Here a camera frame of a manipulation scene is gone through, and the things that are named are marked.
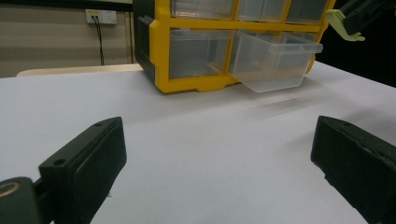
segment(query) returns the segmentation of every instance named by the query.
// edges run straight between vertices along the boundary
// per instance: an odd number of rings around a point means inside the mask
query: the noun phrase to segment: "plastic drawer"
[[[171,0],[172,17],[230,20],[234,0]]]
[[[328,0],[292,0],[287,23],[318,24]]]
[[[169,78],[224,73],[231,31],[172,30]]]
[[[281,22],[286,0],[240,0],[238,20]]]
[[[321,44],[287,33],[253,34],[239,31],[229,71],[256,92],[300,86]]]

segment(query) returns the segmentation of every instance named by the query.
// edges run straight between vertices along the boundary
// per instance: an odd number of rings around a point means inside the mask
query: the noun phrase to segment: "wall socket plate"
[[[95,23],[92,16],[96,17],[101,24],[117,24],[117,12],[109,10],[85,9],[87,23]]]

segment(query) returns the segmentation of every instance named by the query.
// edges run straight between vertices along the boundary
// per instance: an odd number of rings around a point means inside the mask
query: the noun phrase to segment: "plastic storage cabinet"
[[[135,57],[162,92],[300,85],[335,0],[134,0]]]

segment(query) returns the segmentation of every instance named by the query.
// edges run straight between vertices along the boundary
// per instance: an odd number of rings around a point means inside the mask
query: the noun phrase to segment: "white tabletop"
[[[396,90],[322,63],[301,87],[162,94],[143,72],[0,79],[0,180],[121,116],[128,162],[92,223],[361,224],[309,159],[319,115],[396,145]]]

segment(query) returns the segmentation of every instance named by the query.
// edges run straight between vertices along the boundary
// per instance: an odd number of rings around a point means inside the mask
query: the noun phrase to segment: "wall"
[[[128,17],[102,25],[105,64],[131,63]],[[0,77],[37,68],[100,65],[99,38],[85,10],[0,4]]]

